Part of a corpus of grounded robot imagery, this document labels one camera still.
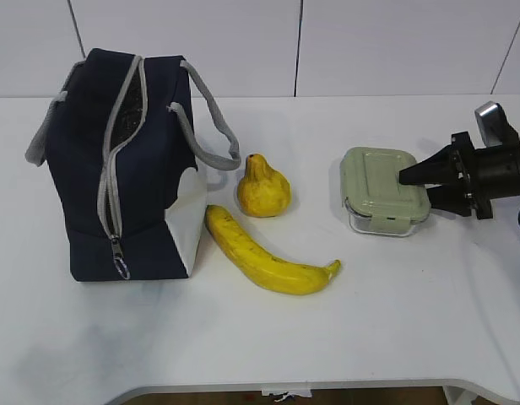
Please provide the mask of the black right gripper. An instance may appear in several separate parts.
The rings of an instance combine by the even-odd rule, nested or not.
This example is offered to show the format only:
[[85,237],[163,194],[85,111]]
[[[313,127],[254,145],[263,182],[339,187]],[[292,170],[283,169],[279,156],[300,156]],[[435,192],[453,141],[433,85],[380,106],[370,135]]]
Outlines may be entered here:
[[430,158],[399,171],[402,185],[425,186],[431,208],[461,217],[493,217],[493,199],[520,196],[520,137],[501,135],[499,143],[476,148],[467,132],[452,135]]

